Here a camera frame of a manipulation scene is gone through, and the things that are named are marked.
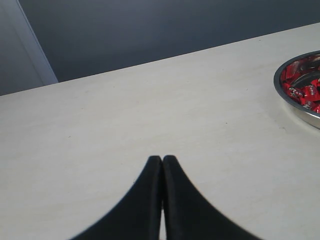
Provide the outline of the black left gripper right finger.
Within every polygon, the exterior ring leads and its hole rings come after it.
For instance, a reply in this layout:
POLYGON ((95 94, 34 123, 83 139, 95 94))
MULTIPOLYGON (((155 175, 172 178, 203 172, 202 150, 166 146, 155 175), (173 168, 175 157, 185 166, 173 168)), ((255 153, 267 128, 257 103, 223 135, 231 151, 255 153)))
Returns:
POLYGON ((162 161, 166 238, 168 240, 258 240, 224 216, 196 189, 177 158, 162 161))

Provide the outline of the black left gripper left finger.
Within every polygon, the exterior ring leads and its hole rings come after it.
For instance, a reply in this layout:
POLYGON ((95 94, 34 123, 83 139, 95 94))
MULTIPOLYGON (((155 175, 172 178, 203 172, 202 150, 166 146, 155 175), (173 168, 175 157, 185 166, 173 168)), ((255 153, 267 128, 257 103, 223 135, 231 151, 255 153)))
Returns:
POLYGON ((158 240, 163 200, 163 163, 150 156, 125 196, 75 240, 158 240))

